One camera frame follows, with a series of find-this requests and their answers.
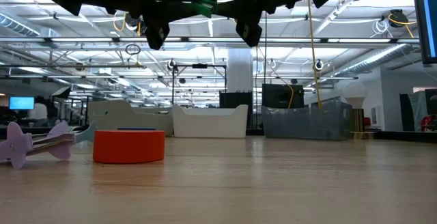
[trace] blue screen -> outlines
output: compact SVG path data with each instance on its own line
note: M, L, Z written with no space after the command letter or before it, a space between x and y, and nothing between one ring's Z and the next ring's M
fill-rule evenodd
M11 110L31 110L34 107L34 97L11 97L9 99L9 109Z

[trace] yellow cable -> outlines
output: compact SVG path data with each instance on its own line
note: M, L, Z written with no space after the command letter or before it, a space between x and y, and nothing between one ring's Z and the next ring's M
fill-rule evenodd
M399 25L413 25L413 24L416 24L416 23L417 23L417 21L416 21L416 22L411 22L411 23L398 22L398 21L393 20L393 19L391 18L392 15L393 15L393 14L390 14L390 15L389 15L389 20L392 21L392 22L394 22L394 23L397 23L397 24L399 24Z
M412 34L410 27L408 25L405 25L405 27L407 28L408 33L410 33L411 38L414 38L414 35Z
M119 28L117 27L117 25L115 24L115 16L117 16L117 13L114 14L113 25L114 25L114 29L117 30L118 32L121 32L121 31L124 30L124 25L125 25L125 22L126 22L126 14L127 14L127 13L125 13L124 16L123 16L123 27L122 27L122 29L119 29Z
M317 92L317 101L319 109L322 108L322 100L320 98L319 83L317 78L317 72L315 71L315 50L314 50L314 33L313 33L313 15L311 14L311 1L308 0L308 13L309 13L309 29L311 31L311 48L313 50L313 72L315 81L315 91Z
M263 55L263 57L264 57L264 59L266 58L266 56L264 56L264 54L262 53L262 51L261 51L261 49L259 48L259 46L257 46L257 51L260 51L260 53ZM269 67L273 70L273 72L274 72L274 74L277 76L277 77L279 77L279 79L281 80L281 81L283 81L290 89L291 89L291 91L292 91L292 98L290 98L290 103L288 104L288 109L290 109L291 107L292 107L292 103L293 103L293 98L294 98L294 89L293 89L293 87L290 85L290 84L288 84L288 82L286 82L286 81L284 81L284 79L282 79L279 75L278 75L278 73L276 73L276 71L274 71L274 68L270 65L270 63L268 63L268 65L269 65Z

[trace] computer monitor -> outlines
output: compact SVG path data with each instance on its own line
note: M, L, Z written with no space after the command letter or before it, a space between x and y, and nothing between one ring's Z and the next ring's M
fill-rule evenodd
M437 0L415 0L422 60L437 63Z
M290 85L294 90L292 105L290 108L304 107L304 89L302 85ZM262 105L268 108L288 109L292 91L288 85L263 84Z
M34 97L10 97L9 109L11 110L32 110L35 108Z

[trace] gray box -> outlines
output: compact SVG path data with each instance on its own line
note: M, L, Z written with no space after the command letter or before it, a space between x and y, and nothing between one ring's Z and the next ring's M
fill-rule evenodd
M350 138L352 106L330 101L317 107L273 109L262 107L267 138L346 140Z

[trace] red object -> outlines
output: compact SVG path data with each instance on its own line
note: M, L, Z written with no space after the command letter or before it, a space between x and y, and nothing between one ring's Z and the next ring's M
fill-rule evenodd
M98 163L148 163L164 159L164 131L96 131L93 159Z
M430 131L429 126L432 124L432 115L425 116L422 119L422 132Z
M364 126L370 126L371 125L371 121L369 117L364 117Z

